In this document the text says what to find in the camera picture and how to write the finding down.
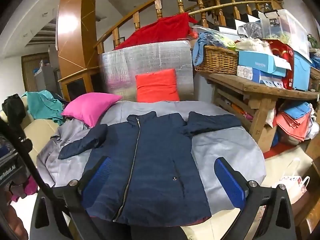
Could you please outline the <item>person's left hand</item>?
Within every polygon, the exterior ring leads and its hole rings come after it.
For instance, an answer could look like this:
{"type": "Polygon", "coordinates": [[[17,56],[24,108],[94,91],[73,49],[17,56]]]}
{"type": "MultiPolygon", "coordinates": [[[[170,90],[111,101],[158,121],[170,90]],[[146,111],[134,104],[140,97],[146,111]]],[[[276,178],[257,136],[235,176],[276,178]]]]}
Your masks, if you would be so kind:
{"type": "Polygon", "coordinates": [[[9,205],[7,212],[5,213],[5,218],[7,220],[7,223],[11,230],[14,232],[14,234],[17,236],[20,240],[28,240],[29,236],[24,228],[23,222],[21,219],[17,216],[17,213],[15,209],[9,205]]]}

